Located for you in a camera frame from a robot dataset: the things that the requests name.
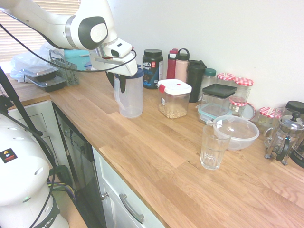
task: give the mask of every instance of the window blind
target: window blind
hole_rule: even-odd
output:
[[[70,15],[76,13],[80,5],[80,0],[34,0],[34,2],[46,11]],[[38,50],[46,42],[39,33],[2,12],[0,12],[0,23],[31,50]],[[13,56],[23,52],[27,50],[0,28],[0,62],[11,61]]]

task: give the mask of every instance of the pink water bottle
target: pink water bottle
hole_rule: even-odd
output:
[[[181,50],[185,50],[187,53],[180,53]],[[179,79],[185,83],[187,82],[187,68],[189,65],[189,58],[189,51],[185,48],[180,49],[176,55],[175,79]]]
[[[168,54],[167,79],[175,78],[175,65],[176,65],[177,52],[178,52],[178,50],[176,48],[174,48]]]

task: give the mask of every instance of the plastic bag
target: plastic bag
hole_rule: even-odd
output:
[[[34,52],[37,55],[41,56],[42,58],[49,60],[49,53],[48,53],[49,50],[56,50],[57,52],[63,54],[63,50],[57,49],[47,42],[44,43],[40,47],[39,50],[34,51]],[[23,82],[23,83],[30,82],[31,83],[31,81],[27,77],[25,77],[24,74],[20,72],[20,70],[22,70],[28,66],[37,64],[37,63],[49,65],[49,63],[36,57],[35,55],[33,55],[30,52],[18,54],[16,56],[14,56],[12,61],[10,62],[11,66],[12,66],[12,71],[10,72],[10,76],[12,78],[18,80],[18,82]]]

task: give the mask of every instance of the red water bottle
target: red water bottle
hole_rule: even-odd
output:
[[[172,49],[168,54],[168,70],[167,70],[167,79],[175,78],[175,65],[176,65],[176,54],[178,49]]]

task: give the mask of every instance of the protein powder tub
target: protein powder tub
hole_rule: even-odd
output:
[[[163,80],[162,51],[158,49],[146,49],[143,52],[143,87],[147,89],[157,89],[158,81]]]

